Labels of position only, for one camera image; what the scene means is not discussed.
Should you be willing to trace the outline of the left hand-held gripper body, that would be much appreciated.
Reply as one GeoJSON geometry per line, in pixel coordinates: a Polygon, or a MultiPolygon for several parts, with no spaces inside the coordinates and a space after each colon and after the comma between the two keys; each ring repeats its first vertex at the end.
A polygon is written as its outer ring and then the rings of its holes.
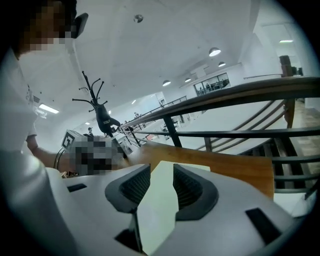
{"type": "Polygon", "coordinates": [[[114,138],[67,130],[61,147],[69,167],[80,176],[104,175],[116,168],[126,153],[114,138]]]}

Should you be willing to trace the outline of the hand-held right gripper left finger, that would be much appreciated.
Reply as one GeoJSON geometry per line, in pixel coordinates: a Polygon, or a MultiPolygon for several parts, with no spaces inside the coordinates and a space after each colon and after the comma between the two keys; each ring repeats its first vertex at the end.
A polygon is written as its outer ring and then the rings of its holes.
{"type": "Polygon", "coordinates": [[[73,178],[49,170],[48,177],[73,256],[141,256],[137,210],[151,184],[150,165],[73,178]]]}

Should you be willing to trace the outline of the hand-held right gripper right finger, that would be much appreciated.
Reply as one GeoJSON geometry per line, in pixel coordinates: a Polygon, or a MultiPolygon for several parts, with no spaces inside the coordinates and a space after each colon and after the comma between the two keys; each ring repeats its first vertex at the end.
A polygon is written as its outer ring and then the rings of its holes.
{"type": "Polygon", "coordinates": [[[294,224],[252,185],[191,166],[173,166],[174,229],[154,256],[249,256],[294,224]]]}

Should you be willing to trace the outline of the pale green box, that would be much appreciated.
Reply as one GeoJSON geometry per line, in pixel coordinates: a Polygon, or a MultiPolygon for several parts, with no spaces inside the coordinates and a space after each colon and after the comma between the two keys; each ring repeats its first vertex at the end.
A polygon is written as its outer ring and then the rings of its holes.
{"type": "Polygon", "coordinates": [[[160,161],[150,174],[150,186],[137,208],[142,250],[151,256],[174,231],[176,224],[198,224],[198,220],[176,221],[178,197],[173,186],[174,162],[160,161]]]}

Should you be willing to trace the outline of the person's left forearm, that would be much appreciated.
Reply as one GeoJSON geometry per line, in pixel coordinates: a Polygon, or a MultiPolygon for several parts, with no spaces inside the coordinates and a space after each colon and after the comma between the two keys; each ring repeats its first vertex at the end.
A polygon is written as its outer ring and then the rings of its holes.
{"type": "Polygon", "coordinates": [[[38,146],[36,135],[28,136],[27,147],[31,153],[38,158],[47,168],[53,168],[59,172],[75,172],[75,167],[71,165],[68,153],[51,153],[38,146]]]}

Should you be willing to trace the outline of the rectangular ceiling light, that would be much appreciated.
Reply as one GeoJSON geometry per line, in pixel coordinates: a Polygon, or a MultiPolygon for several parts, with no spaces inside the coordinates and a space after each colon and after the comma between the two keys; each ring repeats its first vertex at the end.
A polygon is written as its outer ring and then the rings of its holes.
{"type": "Polygon", "coordinates": [[[47,111],[47,112],[53,113],[53,114],[58,114],[58,113],[59,113],[58,110],[56,110],[56,109],[54,109],[54,108],[52,108],[52,107],[50,107],[50,106],[47,106],[47,105],[45,105],[45,104],[41,104],[41,105],[39,106],[39,108],[42,109],[42,110],[45,110],[45,111],[47,111]]]}

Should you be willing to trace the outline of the black hanging bag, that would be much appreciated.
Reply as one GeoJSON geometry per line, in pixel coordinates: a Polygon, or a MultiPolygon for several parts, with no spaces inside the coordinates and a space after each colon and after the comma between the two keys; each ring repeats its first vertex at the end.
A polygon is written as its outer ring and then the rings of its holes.
{"type": "Polygon", "coordinates": [[[117,126],[117,127],[121,126],[121,123],[118,120],[110,117],[105,106],[102,104],[97,105],[95,109],[95,114],[96,114],[96,121],[97,121],[98,127],[100,131],[103,133],[106,133],[106,134],[112,133],[111,126],[117,126]]]}

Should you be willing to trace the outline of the black coat rack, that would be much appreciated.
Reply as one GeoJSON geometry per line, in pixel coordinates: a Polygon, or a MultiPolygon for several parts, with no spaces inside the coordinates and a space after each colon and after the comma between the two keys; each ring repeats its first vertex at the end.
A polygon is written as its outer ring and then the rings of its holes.
{"type": "MultiPolygon", "coordinates": [[[[104,103],[99,103],[98,102],[98,96],[99,96],[99,93],[101,91],[101,88],[102,86],[104,85],[104,81],[101,82],[101,85],[99,87],[99,90],[97,92],[97,94],[94,93],[94,90],[93,90],[93,86],[95,83],[99,82],[101,79],[97,79],[96,81],[94,81],[92,84],[90,84],[89,80],[88,80],[88,77],[86,76],[85,72],[82,71],[82,75],[84,77],[84,80],[86,82],[86,87],[81,87],[79,90],[82,90],[82,89],[86,89],[88,94],[89,94],[89,97],[90,97],[90,101],[88,100],[85,100],[85,99],[76,99],[76,98],[73,98],[72,101],[77,101],[77,102],[86,102],[86,103],[89,103],[93,109],[91,109],[89,112],[92,112],[96,110],[96,107],[98,105],[104,105],[108,102],[107,100],[104,102],[104,103]]],[[[103,134],[106,134],[107,136],[109,136],[112,140],[114,139],[114,136],[113,136],[113,132],[112,133],[103,133],[103,134]]]]}

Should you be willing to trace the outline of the person's grey t-shirt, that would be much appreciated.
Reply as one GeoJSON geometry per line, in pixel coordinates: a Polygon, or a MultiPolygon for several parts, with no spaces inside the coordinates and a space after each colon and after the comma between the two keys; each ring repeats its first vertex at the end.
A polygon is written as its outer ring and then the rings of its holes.
{"type": "Polygon", "coordinates": [[[0,64],[0,151],[21,151],[35,136],[33,92],[11,48],[0,64]]]}

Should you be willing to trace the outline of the black railing with wooden rail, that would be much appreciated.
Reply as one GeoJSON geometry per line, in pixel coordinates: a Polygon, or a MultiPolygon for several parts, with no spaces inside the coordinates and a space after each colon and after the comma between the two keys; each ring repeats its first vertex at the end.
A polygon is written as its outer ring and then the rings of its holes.
{"type": "MultiPolygon", "coordinates": [[[[190,99],[175,106],[137,119],[137,124],[163,119],[168,125],[168,134],[173,139],[174,147],[183,148],[180,138],[203,138],[206,146],[211,145],[210,138],[223,139],[289,139],[293,137],[320,136],[320,126],[308,128],[287,128],[271,130],[235,130],[235,131],[176,131],[172,117],[196,111],[212,110],[240,104],[256,103],[267,100],[293,100],[296,98],[320,97],[320,77],[287,77],[258,82],[250,82],[228,88],[211,95],[190,99]]],[[[272,166],[280,164],[307,164],[320,162],[320,154],[312,156],[266,157],[272,166]]],[[[275,175],[275,182],[306,182],[320,180],[320,174],[275,175]]]]}

